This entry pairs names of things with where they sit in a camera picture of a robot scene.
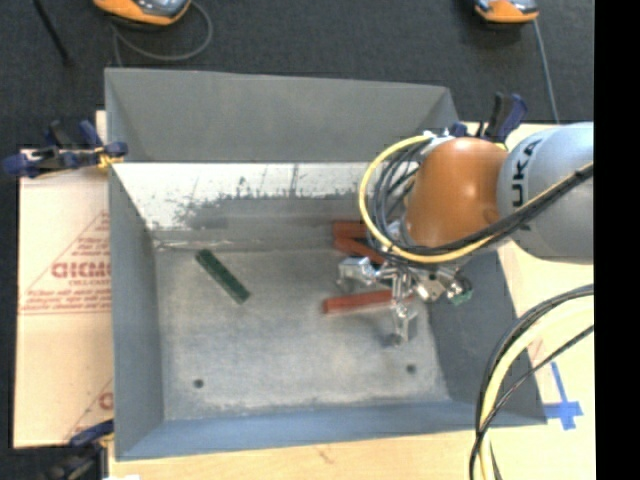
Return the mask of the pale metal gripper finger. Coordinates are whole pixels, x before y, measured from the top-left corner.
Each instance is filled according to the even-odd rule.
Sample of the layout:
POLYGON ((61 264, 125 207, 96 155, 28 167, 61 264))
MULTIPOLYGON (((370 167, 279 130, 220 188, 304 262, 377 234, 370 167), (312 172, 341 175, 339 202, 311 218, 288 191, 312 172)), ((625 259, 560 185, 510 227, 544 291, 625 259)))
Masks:
POLYGON ((393 299, 390 306, 393 328, 387 337, 390 346, 402 346, 417 335, 418 310, 411 299, 393 299))
POLYGON ((377 271, 369 258, 346 258, 338 265, 337 284, 341 287, 371 286, 377 271))

